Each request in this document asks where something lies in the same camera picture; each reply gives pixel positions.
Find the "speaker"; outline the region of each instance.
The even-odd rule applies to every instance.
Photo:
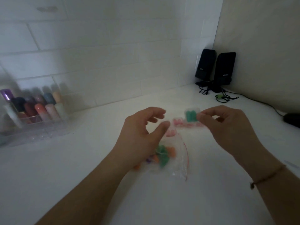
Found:
[[[217,53],[215,50],[204,49],[199,60],[195,77],[204,81],[209,81],[216,57]]]
[[[235,62],[235,52],[221,53],[217,58],[214,85],[229,85]]]

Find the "black computer mouse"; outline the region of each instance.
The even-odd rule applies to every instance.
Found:
[[[300,114],[286,114],[285,116],[283,116],[283,120],[288,124],[300,128]]]

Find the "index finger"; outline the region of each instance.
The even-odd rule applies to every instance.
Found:
[[[144,110],[141,110],[137,112],[143,120],[148,121],[149,118],[155,117],[159,119],[164,118],[164,114],[166,113],[166,110],[159,108],[159,107],[148,107]]]
[[[209,116],[219,116],[222,118],[226,118],[230,115],[230,113],[233,111],[233,108],[221,105],[221,106],[215,106],[215,107],[211,107],[208,108],[206,110],[201,111],[201,113],[209,115]]]

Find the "wall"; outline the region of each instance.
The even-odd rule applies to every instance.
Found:
[[[81,110],[195,82],[223,0],[0,0],[0,79]]]
[[[224,0],[214,43],[237,52],[230,89],[300,112],[300,0]]]

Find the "forearm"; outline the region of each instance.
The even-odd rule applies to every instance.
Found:
[[[99,224],[127,171],[112,151],[36,225]]]
[[[253,181],[259,181],[274,173],[283,164],[264,147],[252,150],[238,163],[247,171]],[[287,168],[256,185],[276,224],[300,224],[300,179]]]

